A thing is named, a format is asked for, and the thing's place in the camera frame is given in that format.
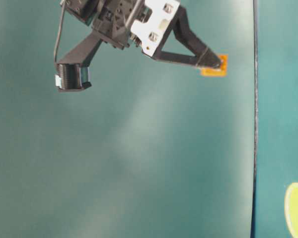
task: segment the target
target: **teal backdrop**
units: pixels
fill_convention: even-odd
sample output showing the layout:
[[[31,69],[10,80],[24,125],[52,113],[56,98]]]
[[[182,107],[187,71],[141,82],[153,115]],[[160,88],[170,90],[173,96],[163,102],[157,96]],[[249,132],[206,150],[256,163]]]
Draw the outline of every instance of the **teal backdrop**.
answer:
[[[258,92],[255,236],[291,237],[284,197],[298,182],[298,0],[258,0]]]

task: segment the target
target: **yellow circle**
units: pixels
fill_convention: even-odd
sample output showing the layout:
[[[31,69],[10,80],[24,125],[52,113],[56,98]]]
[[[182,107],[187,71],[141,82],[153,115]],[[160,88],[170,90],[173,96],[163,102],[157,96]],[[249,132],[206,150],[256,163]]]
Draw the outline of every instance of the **yellow circle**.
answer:
[[[289,186],[285,196],[285,217],[289,231],[298,238],[298,183]]]

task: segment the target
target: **orange block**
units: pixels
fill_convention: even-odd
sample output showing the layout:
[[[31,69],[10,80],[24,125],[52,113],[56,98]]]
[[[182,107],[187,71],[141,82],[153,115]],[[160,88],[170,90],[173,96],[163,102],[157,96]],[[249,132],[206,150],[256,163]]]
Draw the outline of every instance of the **orange block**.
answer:
[[[202,68],[201,75],[205,77],[225,77],[227,73],[227,55],[219,56],[222,64],[219,69]]]

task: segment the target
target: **screw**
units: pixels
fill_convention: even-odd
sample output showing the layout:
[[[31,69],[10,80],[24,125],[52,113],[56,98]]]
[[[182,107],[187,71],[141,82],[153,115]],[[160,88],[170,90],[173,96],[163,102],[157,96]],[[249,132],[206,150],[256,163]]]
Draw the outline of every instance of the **screw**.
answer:
[[[170,13],[172,13],[173,6],[170,5],[170,4],[166,4],[166,5],[164,5],[163,10],[164,10],[166,13],[169,13],[169,14],[170,14]]]
[[[153,42],[156,42],[157,39],[158,39],[158,35],[154,32],[151,32],[150,35],[149,35],[149,39]]]

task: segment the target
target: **black cable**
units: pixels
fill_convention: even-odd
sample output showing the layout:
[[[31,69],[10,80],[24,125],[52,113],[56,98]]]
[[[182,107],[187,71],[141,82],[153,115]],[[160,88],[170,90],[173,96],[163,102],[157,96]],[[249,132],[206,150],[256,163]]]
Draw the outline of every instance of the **black cable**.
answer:
[[[64,21],[64,15],[65,15],[65,6],[66,6],[66,1],[63,2],[62,6],[62,13],[61,13],[61,18],[60,18],[60,24],[59,24],[59,31],[58,31],[58,36],[56,38],[55,46],[54,46],[54,66],[56,71],[58,71],[58,66],[57,66],[57,55],[58,55],[58,50],[59,50],[59,45],[60,45],[60,40],[61,40],[61,35],[62,35],[62,29],[63,29],[63,21]]]

